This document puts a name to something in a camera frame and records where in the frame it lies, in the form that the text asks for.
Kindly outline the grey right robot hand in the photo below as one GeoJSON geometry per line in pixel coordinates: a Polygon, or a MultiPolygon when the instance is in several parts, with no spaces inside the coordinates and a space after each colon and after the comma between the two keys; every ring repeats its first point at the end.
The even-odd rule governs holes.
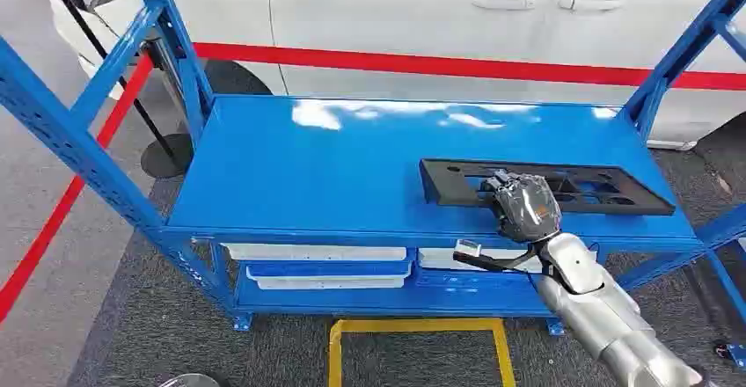
{"type": "Polygon", "coordinates": [[[481,181],[480,191],[486,194],[502,236],[535,243],[560,232],[560,206],[544,177],[500,169],[481,181]]]}

